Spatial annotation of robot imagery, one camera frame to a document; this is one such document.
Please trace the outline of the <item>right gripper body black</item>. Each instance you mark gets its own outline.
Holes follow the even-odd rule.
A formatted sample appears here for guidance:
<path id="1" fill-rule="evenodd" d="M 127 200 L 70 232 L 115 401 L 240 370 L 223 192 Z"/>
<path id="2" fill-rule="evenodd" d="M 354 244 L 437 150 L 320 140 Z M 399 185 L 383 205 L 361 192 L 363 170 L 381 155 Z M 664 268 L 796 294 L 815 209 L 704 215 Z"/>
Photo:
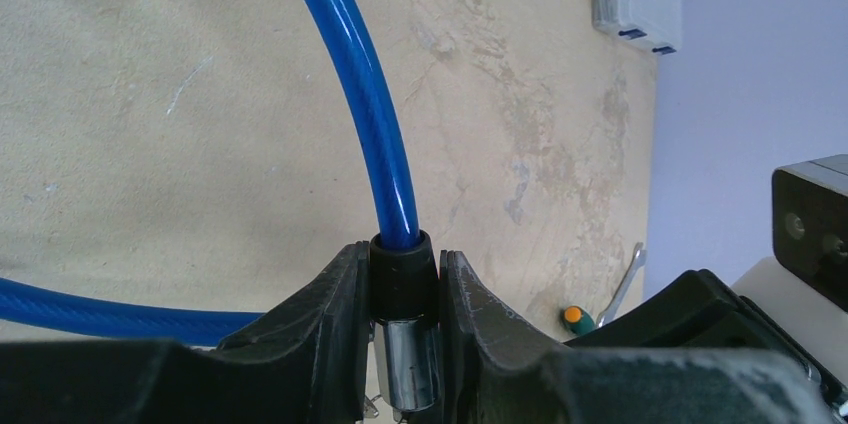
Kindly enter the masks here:
<path id="1" fill-rule="evenodd" d="M 684 272 L 633 310 L 566 344 L 776 351 L 801 366 L 837 423 L 847 421 L 847 386 L 842 380 L 752 299 L 735 293 L 706 269 Z"/>

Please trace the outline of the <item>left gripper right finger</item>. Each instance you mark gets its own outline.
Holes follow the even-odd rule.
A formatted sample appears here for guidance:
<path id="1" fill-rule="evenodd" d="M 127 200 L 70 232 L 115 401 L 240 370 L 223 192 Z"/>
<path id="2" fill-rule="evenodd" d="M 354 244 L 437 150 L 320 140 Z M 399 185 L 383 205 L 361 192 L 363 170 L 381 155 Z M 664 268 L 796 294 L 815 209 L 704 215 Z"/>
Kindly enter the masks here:
<path id="1" fill-rule="evenodd" d="M 831 423 L 790 357 L 749 348 L 570 347 L 440 257 L 445 423 Z"/>

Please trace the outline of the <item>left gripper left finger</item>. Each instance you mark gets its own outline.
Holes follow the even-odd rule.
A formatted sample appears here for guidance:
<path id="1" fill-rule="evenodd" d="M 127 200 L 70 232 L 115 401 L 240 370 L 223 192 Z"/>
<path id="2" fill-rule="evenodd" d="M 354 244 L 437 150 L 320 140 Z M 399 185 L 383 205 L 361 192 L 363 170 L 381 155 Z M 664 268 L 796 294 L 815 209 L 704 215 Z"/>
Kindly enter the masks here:
<path id="1" fill-rule="evenodd" d="M 368 246 L 212 350 L 172 340 L 1 348 L 5 423 L 353 423 L 364 415 Z"/>

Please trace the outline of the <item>blue cable lock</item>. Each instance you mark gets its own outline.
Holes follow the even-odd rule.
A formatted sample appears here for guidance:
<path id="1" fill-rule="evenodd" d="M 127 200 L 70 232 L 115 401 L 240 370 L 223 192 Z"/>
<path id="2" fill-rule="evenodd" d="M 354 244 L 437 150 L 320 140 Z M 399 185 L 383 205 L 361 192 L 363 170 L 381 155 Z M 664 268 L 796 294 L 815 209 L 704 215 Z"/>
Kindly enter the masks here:
<path id="1" fill-rule="evenodd" d="M 379 231 L 360 242 L 368 246 L 368 339 L 381 345 L 387 374 L 382 394 L 402 414 L 426 412 L 441 390 L 438 277 L 395 108 L 355 0 L 304 1 L 346 96 L 376 207 Z M 266 313 L 133 305 L 1 283 L 3 319 L 70 332 L 70 341 L 164 339 L 208 351 Z"/>

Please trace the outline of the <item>small silver key bunch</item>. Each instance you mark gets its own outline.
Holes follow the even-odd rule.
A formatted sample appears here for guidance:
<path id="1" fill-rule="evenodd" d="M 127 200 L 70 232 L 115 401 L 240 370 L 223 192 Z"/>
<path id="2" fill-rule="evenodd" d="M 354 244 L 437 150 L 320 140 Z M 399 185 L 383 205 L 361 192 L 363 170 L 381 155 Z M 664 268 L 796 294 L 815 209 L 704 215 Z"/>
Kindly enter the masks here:
<path id="1" fill-rule="evenodd" d="M 406 422 L 403 414 L 391 407 L 380 394 L 365 397 L 361 423 L 401 424 Z"/>

